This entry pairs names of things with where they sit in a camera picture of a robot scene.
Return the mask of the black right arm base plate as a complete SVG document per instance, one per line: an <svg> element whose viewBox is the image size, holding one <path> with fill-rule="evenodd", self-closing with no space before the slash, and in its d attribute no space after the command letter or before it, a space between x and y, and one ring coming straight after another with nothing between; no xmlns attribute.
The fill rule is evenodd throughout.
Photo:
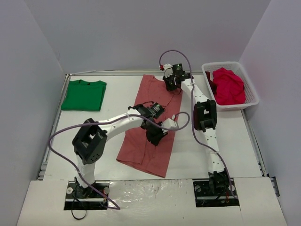
<svg viewBox="0 0 301 226"><path fill-rule="evenodd" d="M238 195L234 179L231 179L230 186L222 188L217 193L211 190L209 179L194 179L193 188L197 208L239 206L239 200L235 198Z"/></svg>

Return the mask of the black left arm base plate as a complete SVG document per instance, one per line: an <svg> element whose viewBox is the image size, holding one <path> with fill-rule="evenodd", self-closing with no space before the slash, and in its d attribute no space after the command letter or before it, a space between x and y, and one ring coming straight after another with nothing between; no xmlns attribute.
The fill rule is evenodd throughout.
<svg viewBox="0 0 301 226"><path fill-rule="evenodd" d="M63 210L107 210L108 201L87 187L81 189L75 181L69 181Z"/></svg>

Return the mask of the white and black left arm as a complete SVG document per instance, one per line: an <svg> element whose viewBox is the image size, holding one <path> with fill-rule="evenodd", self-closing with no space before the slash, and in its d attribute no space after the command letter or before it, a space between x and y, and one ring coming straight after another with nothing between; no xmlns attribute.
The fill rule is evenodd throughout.
<svg viewBox="0 0 301 226"><path fill-rule="evenodd" d="M146 139L157 146L167 134L159 128L162 122L155 120L164 112L164 108L157 102L150 107L138 104L129 107L128 111L117 120L117 116L105 120L105 125L81 127L72 141L77 156L79 172L75 177L78 192L84 197L91 196L95 191L95 163L104 152L105 144L114 136L134 128L146 130Z"/></svg>

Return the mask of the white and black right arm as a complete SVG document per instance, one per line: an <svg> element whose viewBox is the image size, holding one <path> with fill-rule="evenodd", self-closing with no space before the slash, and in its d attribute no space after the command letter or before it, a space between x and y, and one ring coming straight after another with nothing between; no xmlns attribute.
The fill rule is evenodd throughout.
<svg viewBox="0 0 301 226"><path fill-rule="evenodd" d="M191 124L192 133L202 132L205 141L202 146L206 147L209 190L213 194L220 194L229 186L229 177L225 164L219 154L216 138L217 110L216 102L208 99L195 83L190 73L186 73L182 64L165 64L160 66L164 72L163 81L168 91L180 89L191 100Z"/></svg>

